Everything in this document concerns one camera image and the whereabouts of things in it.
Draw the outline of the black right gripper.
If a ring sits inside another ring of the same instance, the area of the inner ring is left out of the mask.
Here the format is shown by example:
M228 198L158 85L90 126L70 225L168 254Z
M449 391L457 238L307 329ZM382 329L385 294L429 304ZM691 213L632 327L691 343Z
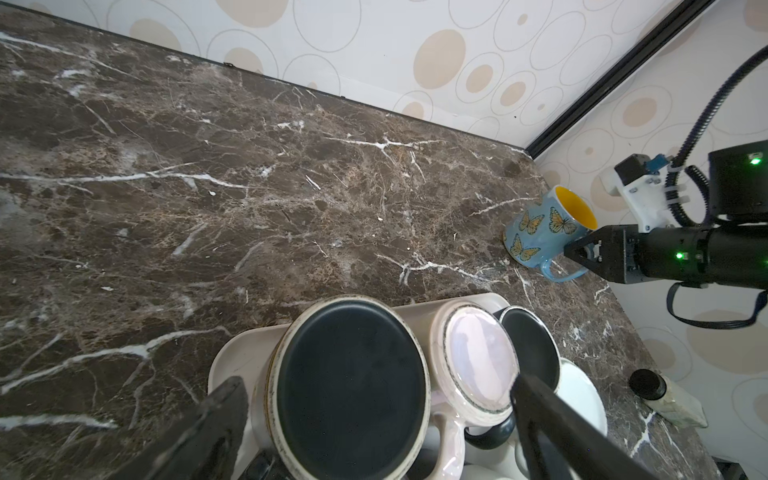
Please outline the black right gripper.
M686 285L767 286L767 228L655 228L609 225L564 247L566 258L620 284L674 280Z

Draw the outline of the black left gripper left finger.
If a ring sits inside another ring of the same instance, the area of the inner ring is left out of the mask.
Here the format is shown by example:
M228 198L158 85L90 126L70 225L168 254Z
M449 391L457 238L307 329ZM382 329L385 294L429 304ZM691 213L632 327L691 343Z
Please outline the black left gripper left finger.
M243 379L227 378L113 479L229 479L248 413Z

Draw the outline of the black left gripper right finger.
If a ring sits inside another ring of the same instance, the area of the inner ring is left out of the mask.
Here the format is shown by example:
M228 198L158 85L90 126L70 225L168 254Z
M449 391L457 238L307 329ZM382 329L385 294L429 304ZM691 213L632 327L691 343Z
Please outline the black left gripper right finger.
M521 374L511 399L530 479L652 479L538 378Z

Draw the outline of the black skull mug red inside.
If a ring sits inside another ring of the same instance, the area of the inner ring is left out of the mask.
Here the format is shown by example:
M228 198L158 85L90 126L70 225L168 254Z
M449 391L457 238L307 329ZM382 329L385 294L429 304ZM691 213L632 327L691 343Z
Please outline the black skull mug red inside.
M296 318L251 403L260 446L293 479L402 479L429 413L414 333L392 308L360 295L317 302Z

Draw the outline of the blue butterfly mug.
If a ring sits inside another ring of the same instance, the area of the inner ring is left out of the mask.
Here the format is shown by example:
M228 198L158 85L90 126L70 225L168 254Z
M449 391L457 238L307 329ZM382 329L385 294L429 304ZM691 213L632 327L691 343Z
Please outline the blue butterfly mug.
M551 272L553 260L566 245L597 229L591 207L571 190L556 185L506 226L503 244L522 266L538 269L548 280L563 283L581 277L587 269L557 277Z

